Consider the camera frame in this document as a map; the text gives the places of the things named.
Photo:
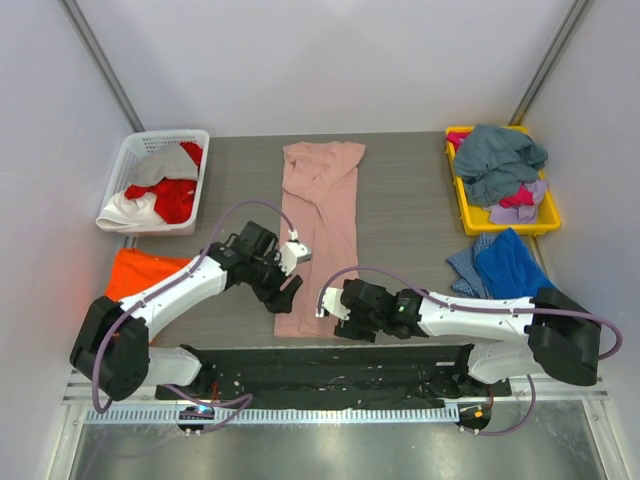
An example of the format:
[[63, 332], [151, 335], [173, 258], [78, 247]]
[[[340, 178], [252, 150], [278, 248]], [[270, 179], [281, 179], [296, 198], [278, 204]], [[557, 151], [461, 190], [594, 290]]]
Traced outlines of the pink printed t shirt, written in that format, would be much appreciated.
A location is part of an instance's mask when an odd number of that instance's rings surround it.
[[277, 337], [333, 335], [336, 320], [316, 316], [318, 294], [333, 274], [358, 264], [358, 166], [365, 151], [365, 145], [354, 142], [299, 142], [283, 148], [281, 209], [312, 258], [295, 269], [302, 285], [292, 311], [275, 316]]

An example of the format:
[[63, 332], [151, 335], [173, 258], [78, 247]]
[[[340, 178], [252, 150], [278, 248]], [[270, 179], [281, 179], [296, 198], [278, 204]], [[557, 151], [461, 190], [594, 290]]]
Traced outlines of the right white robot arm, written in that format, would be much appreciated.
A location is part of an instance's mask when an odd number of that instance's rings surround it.
[[469, 337], [470, 349], [451, 371], [457, 391], [477, 393], [512, 376], [545, 373], [575, 386], [597, 381], [601, 327], [555, 288], [506, 300], [418, 293], [395, 294], [361, 279], [322, 295], [323, 314], [338, 322], [337, 337], [373, 342], [382, 332], [398, 339]]

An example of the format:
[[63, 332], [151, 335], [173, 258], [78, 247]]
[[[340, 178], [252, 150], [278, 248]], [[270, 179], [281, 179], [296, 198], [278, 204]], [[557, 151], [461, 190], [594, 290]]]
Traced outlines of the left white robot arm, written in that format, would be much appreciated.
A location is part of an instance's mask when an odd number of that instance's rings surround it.
[[185, 267], [141, 292], [89, 307], [70, 354], [71, 365], [92, 383], [95, 397], [129, 398], [143, 386], [177, 388], [190, 398], [208, 396], [216, 381], [203, 352], [182, 345], [152, 346], [171, 322], [199, 303], [245, 284], [274, 314], [289, 313], [302, 286], [294, 270], [311, 249], [296, 233], [280, 243], [273, 232], [249, 222], [241, 233], [214, 242]]

